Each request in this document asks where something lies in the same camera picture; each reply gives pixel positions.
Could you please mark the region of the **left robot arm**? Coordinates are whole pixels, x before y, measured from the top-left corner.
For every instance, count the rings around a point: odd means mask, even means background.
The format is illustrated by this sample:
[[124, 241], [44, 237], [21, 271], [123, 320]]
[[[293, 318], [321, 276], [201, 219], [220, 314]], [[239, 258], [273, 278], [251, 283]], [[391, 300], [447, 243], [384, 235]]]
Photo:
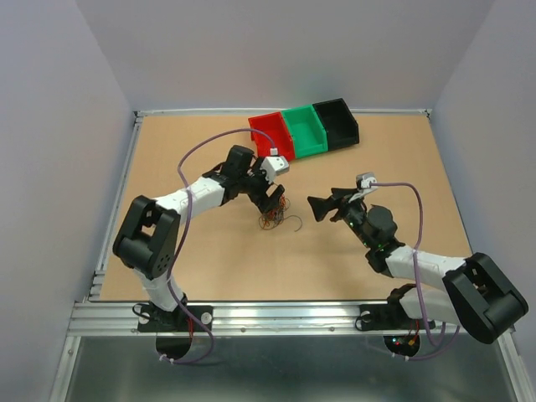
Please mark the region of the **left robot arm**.
[[277, 176], [289, 163], [271, 149], [268, 157], [255, 157], [253, 150], [234, 145], [225, 161], [195, 182], [174, 193], [134, 198], [116, 235], [112, 251], [140, 278], [150, 302], [138, 316], [158, 322], [166, 329], [179, 329], [186, 321], [187, 297], [170, 275], [174, 265], [181, 225], [210, 209], [220, 207], [240, 194], [248, 196], [261, 214], [281, 206], [284, 187], [269, 193]]

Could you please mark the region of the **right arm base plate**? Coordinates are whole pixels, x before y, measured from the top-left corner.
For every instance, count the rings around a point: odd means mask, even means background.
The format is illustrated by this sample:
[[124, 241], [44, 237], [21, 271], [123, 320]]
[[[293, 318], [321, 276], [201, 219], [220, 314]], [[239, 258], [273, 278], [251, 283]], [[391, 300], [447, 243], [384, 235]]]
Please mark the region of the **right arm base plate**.
[[394, 331], [423, 328], [422, 319], [409, 318], [399, 305], [390, 304], [362, 304], [360, 313], [354, 322], [358, 331]]

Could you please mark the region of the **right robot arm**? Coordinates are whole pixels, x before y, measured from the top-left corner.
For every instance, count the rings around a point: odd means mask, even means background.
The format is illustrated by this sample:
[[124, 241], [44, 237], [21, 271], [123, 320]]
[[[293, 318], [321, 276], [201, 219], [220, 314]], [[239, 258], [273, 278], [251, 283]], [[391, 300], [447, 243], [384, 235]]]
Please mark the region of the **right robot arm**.
[[329, 212], [367, 248], [374, 272], [408, 284], [392, 290], [384, 304], [365, 310], [358, 330], [406, 329], [440, 321], [465, 329], [477, 341], [493, 343], [528, 313], [528, 303], [491, 257], [450, 257], [416, 251], [398, 241], [391, 211], [367, 207], [364, 191], [334, 188], [328, 198], [308, 197], [316, 221]]

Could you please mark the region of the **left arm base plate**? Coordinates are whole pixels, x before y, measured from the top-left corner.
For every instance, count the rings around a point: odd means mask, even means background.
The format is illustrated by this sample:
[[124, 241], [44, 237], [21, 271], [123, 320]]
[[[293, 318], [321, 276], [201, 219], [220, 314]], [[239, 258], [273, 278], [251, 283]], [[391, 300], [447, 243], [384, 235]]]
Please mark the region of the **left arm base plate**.
[[132, 307], [137, 317], [137, 331], [150, 332], [203, 332], [200, 322], [209, 330], [212, 329], [214, 309], [210, 305], [190, 306], [188, 311], [197, 321], [193, 320], [181, 307], [166, 312], [153, 303], [136, 303]]

